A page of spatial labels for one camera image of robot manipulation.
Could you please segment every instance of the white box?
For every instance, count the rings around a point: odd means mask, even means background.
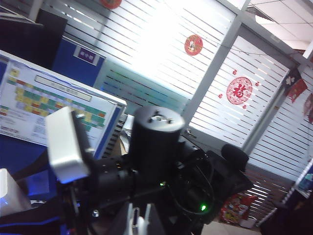
[[[31,209],[30,200],[7,169],[0,169],[0,217]]]

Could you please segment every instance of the window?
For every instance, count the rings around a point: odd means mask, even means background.
[[[301,74],[308,86],[294,103],[287,97],[253,149],[249,162],[270,172],[296,180],[313,157],[313,128],[303,114],[313,88],[313,70]]]
[[[238,36],[190,126],[242,147],[287,71],[287,67]]]
[[[215,0],[123,0],[114,10],[97,0],[46,0],[68,19],[65,36],[191,98],[235,15]],[[197,34],[200,54],[185,52]]]

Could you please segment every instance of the metal screw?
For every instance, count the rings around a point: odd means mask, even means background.
[[[99,211],[98,210],[93,210],[92,217],[98,218],[99,217]]]
[[[84,118],[85,118],[85,115],[84,115],[84,114],[77,114],[77,115],[76,115],[76,118],[77,118],[77,119],[84,119]]]
[[[94,149],[93,148],[87,148],[85,149],[86,153],[94,153]]]

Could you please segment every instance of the ceiling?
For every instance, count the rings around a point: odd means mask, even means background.
[[[255,16],[256,22],[293,49],[306,50],[313,41],[313,0],[251,0],[268,16]]]

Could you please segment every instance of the red lantern decoration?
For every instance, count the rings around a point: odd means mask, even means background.
[[[100,2],[108,9],[116,9],[120,6],[122,0],[100,0]]]
[[[203,48],[203,42],[199,35],[191,35],[185,42],[185,51],[188,55],[198,55]]]

